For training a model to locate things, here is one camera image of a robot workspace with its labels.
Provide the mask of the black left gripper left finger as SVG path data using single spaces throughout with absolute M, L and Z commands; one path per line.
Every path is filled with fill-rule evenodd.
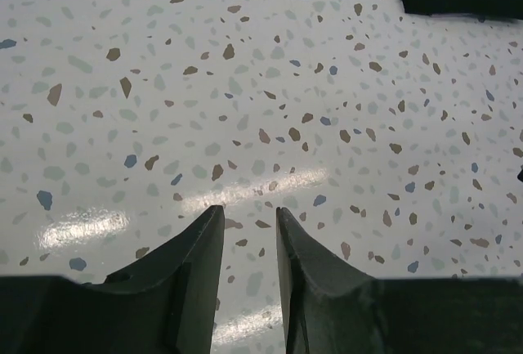
M 101 284 L 1 278 L 3 353 L 208 353 L 225 216 L 212 206 Z

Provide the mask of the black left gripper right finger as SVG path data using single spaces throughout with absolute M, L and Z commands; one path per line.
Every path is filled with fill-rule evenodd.
M 285 349 L 289 353 L 519 353 L 517 278 L 378 279 L 276 211 Z

